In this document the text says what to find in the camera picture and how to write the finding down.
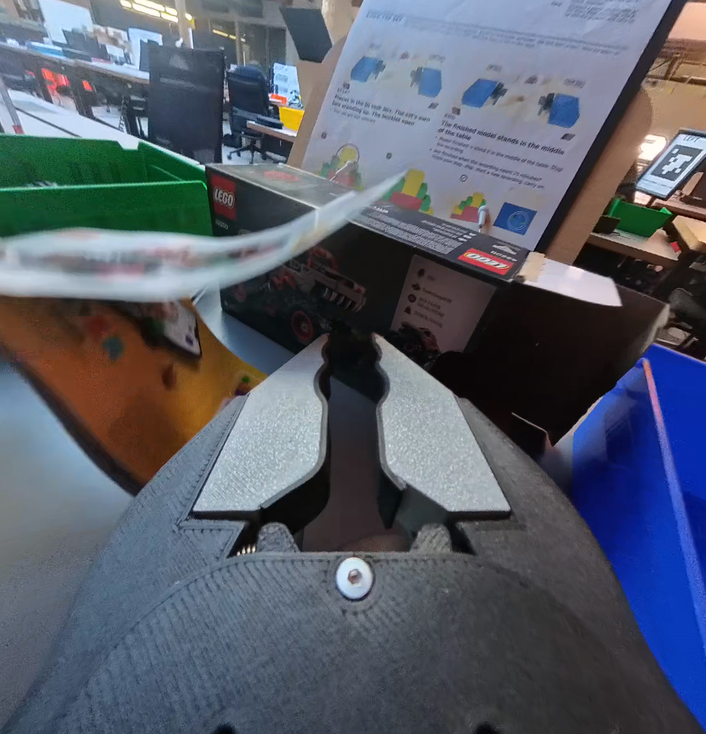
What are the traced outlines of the wooden background desk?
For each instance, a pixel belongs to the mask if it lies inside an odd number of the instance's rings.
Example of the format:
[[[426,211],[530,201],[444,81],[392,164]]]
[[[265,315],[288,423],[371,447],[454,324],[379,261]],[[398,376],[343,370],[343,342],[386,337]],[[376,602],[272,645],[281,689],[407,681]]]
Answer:
[[[258,121],[248,121],[247,127],[249,130],[255,131],[262,136],[269,136],[290,145],[293,145],[296,141],[297,131],[287,128],[284,125],[282,127],[275,127]]]

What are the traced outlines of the black-framed printed tag board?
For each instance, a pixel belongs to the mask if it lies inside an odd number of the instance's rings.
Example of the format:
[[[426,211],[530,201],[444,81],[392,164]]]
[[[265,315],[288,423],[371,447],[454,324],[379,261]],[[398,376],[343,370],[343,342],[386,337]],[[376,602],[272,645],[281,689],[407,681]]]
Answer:
[[[681,128],[635,182],[635,190],[667,200],[706,160],[706,132]]]

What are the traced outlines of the background work table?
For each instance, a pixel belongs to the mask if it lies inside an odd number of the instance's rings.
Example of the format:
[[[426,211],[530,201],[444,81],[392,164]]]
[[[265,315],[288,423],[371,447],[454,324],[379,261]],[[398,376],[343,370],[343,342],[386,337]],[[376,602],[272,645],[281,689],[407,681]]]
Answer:
[[[618,230],[610,234],[591,233],[586,244],[668,270],[676,267],[685,254],[662,228],[649,237]]]

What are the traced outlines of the small green plastic bin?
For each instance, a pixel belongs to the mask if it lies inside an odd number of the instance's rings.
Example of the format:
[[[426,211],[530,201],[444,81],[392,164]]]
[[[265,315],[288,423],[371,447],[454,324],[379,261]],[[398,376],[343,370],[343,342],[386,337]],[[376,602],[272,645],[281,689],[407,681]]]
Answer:
[[[674,215],[666,208],[654,209],[614,198],[606,208],[605,216],[618,220],[616,231],[649,238]]]

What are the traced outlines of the blue plastic bin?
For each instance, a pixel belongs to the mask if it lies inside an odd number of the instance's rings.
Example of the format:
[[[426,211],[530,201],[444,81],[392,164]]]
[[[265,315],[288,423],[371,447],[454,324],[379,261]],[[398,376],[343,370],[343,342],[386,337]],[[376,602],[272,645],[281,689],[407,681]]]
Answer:
[[[706,363],[651,346],[575,429],[571,495],[706,731]]]

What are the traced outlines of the black lego set box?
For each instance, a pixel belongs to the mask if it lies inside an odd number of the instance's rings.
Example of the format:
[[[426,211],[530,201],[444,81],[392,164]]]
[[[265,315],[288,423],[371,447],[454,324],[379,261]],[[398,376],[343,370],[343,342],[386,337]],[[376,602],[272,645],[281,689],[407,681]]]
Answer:
[[[299,352],[323,333],[385,337],[504,431],[555,443],[640,359],[668,306],[457,222],[376,201],[222,309]]]

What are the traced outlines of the small black office chair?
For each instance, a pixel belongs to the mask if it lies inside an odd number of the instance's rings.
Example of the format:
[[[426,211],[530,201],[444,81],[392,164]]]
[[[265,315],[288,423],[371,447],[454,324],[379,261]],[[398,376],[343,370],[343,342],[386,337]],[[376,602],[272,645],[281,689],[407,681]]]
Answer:
[[[229,97],[230,133],[223,136],[224,145],[238,156],[248,151],[251,160],[256,152],[266,161],[267,154],[262,135],[248,129],[249,122],[269,123],[278,121],[274,105],[269,102],[266,76],[255,63],[238,65],[226,73]]]

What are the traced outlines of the large green plastic bin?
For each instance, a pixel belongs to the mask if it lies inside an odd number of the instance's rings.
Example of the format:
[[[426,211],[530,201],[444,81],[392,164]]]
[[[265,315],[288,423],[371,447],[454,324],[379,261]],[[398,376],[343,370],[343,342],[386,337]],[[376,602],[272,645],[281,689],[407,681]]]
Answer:
[[[147,142],[0,133],[0,237],[66,228],[211,235],[206,171]]]

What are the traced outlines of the tall black office chair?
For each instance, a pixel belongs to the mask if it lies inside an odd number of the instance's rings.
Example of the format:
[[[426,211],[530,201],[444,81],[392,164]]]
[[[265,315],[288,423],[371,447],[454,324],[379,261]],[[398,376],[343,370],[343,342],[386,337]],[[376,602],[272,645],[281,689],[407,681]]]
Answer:
[[[223,52],[149,45],[147,55],[148,141],[202,164],[220,163]]]

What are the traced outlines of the long background table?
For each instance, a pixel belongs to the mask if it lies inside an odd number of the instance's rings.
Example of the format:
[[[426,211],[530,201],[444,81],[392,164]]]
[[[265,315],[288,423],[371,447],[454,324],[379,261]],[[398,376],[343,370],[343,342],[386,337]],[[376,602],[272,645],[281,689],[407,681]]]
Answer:
[[[17,54],[18,56],[30,60],[33,60],[40,66],[47,66],[51,63],[53,65],[60,63],[66,68],[79,68],[86,72],[98,75],[109,76],[111,78],[117,78],[123,81],[134,84],[149,84],[149,73],[143,72],[136,68],[128,65],[116,65],[112,63],[106,63],[103,61],[85,61],[80,59],[70,59],[65,57],[56,57],[55,55],[45,54],[38,50],[29,49],[23,46],[11,46],[5,42],[0,42],[0,51],[3,53],[11,53],[12,55]]]

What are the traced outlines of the cardboard poster stand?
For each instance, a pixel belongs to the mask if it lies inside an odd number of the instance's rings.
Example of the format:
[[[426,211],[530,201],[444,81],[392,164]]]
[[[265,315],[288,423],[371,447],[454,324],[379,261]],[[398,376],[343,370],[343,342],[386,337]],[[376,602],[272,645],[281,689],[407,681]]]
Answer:
[[[333,71],[346,44],[347,36],[336,41],[319,65],[318,76],[305,102],[305,112],[296,141],[288,159],[292,167],[301,169],[309,145],[314,124],[332,79]],[[651,100],[640,89],[623,114],[614,133],[611,134],[596,164],[582,184],[578,195],[555,235],[547,237],[547,244],[540,252],[550,260],[573,264],[591,233],[591,227],[613,196],[623,175],[638,158],[638,149],[649,132],[652,121]]]

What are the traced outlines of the white instruction poster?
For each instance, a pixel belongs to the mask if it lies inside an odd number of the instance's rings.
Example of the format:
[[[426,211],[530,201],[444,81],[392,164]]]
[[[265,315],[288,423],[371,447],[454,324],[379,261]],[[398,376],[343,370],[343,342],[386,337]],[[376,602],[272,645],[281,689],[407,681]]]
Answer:
[[[302,168],[537,250],[684,5],[363,2]]]

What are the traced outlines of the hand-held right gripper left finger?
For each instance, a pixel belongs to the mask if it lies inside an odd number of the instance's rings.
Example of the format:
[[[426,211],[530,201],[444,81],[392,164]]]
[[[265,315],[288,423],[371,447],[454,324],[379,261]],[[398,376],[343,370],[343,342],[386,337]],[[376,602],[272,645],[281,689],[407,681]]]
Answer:
[[[298,534],[330,498],[329,335],[321,335],[242,399],[191,517]]]

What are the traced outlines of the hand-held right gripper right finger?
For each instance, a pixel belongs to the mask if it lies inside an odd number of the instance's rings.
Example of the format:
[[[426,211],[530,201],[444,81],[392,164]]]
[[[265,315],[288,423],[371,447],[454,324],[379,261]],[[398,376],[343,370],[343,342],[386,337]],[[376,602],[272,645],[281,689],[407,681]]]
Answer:
[[[428,525],[504,520],[512,507],[454,393],[374,335],[379,510],[413,541]]]

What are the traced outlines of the lego instruction booklet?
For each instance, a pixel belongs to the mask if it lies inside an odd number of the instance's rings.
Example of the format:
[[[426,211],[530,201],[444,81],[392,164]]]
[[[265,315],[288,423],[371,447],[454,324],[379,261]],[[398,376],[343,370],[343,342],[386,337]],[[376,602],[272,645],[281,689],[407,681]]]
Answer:
[[[265,375],[193,298],[268,274],[339,231],[395,177],[256,234],[64,228],[0,237],[0,350],[131,493]]]

